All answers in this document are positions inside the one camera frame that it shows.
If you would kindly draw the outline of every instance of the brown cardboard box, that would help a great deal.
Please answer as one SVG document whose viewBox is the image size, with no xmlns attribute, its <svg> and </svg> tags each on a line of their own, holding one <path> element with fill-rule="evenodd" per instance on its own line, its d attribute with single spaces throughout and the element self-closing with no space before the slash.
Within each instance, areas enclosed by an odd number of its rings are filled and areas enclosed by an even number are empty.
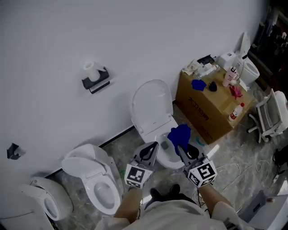
<svg viewBox="0 0 288 230">
<path fill-rule="evenodd" d="M 254 104 L 254 98 L 250 96 L 239 84 L 242 97 L 237 98 L 231 95 L 229 87 L 224 87 L 222 81 L 225 70 L 203 77 L 207 84 L 204 91 L 192 88 L 191 82 L 195 78 L 186 73 L 180 74 L 176 94 L 176 104 L 197 129 L 207 144 L 211 144 L 229 133 L 245 116 L 245 113 Z M 209 83 L 215 81 L 217 91 L 209 90 Z M 229 115 L 237 105 L 244 103 L 242 114 L 234 121 L 229 121 Z"/>
</svg>

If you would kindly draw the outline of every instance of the wall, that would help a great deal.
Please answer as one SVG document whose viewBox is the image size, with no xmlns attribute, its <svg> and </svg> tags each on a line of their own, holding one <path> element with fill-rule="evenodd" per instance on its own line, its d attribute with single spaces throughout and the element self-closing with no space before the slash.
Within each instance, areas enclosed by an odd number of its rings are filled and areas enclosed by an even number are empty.
<svg viewBox="0 0 288 230">
<path fill-rule="evenodd" d="M 265 0 L 4 2 L 0 217 L 35 208 L 18 183 L 58 169 L 80 143 L 101 144 L 130 127 L 137 85 L 162 79 L 175 97 L 184 65 L 234 49 L 243 31 L 253 38 L 267 6 Z M 95 95 L 81 84 L 88 58 L 112 76 Z M 12 142 L 27 151 L 17 161 L 5 158 Z"/>
</svg>

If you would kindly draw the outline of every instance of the chair backrest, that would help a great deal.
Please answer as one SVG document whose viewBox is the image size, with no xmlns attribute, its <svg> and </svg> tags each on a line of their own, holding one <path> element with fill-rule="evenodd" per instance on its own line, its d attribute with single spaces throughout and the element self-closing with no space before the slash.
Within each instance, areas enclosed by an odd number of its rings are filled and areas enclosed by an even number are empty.
<svg viewBox="0 0 288 230">
<path fill-rule="evenodd" d="M 275 134 L 276 129 L 282 124 L 282 118 L 274 91 L 271 89 L 269 96 L 256 107 L 263 131 L 262 135 Z"/>
</svg>

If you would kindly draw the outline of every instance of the shirt sleeve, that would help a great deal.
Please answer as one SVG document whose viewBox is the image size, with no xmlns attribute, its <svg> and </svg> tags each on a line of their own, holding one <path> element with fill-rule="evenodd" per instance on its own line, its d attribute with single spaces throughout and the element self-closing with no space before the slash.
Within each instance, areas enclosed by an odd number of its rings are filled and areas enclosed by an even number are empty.
<svg viewBox="0 0 288 230">
<path fill-rule="evenodd" d="M 122 230 L 128 225 L 126 218 L 102 217 L 95 230 Z"/>
<path fill-rule="evenodd" d="M 222 221 L 227 230 L 254 230 L 237 215 L 234 208 L 224 202 L 215 205 L 211 218 Z"/>
</svg>

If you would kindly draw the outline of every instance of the plastic bottle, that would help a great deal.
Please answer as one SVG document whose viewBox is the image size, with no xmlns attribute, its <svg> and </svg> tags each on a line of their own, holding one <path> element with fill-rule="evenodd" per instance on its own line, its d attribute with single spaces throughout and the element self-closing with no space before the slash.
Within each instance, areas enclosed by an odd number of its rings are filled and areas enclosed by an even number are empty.
<svg viewBox="0 0 288 230">
<path fill-rule="evenodd" d="M 225 78 L 223 80 L 223 86 L 227 87 L 231 81 L 238 77 L 238 73 L 235 67 L 232 67 L 230 70 L 227 71 Z"/>
<path fill-rule="evenodd" d="M 238 117 L 242 113 L 243 107 L 244 107 L 244 103 L 241 103 L 241 105 L 236 106 L 234 111 L 229 115 L 229 120 L 230 121 L 235 120 L 236 117 Z"/>
</svg>

